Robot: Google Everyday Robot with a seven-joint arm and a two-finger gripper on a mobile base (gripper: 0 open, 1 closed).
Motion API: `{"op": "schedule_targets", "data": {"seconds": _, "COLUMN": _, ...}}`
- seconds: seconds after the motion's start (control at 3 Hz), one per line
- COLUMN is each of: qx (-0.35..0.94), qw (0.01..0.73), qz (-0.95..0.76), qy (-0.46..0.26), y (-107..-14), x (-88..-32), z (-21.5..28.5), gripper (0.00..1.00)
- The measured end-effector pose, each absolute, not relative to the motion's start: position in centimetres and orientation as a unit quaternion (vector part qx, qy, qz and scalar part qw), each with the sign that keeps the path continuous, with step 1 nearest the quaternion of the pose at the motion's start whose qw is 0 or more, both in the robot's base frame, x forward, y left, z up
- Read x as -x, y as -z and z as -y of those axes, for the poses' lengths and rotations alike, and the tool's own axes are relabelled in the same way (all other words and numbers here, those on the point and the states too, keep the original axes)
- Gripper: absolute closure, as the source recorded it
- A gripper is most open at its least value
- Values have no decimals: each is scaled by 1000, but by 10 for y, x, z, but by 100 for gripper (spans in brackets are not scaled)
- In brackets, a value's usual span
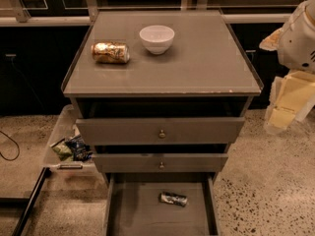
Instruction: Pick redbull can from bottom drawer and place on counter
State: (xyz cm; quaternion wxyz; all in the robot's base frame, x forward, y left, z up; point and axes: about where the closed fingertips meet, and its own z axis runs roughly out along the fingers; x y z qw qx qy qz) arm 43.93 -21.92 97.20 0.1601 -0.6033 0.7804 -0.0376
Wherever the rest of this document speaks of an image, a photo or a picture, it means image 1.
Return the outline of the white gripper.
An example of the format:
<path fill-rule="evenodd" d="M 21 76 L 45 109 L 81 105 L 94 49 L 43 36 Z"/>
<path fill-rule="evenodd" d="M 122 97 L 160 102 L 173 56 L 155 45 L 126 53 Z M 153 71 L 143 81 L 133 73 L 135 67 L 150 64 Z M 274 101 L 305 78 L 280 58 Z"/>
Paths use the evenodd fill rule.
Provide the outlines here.
<path fill-rule="evenodd" d="M 289 69 L 315 72 L 315 0 L 302 2 L 282 28 L 265 37 L 259 47 L 277 51 Z M 303 71 L 275 77 L 264 128 L 272 135 L 285 131 L 293 121 L 303 121 L 315 106 L 315 75 Z"/>

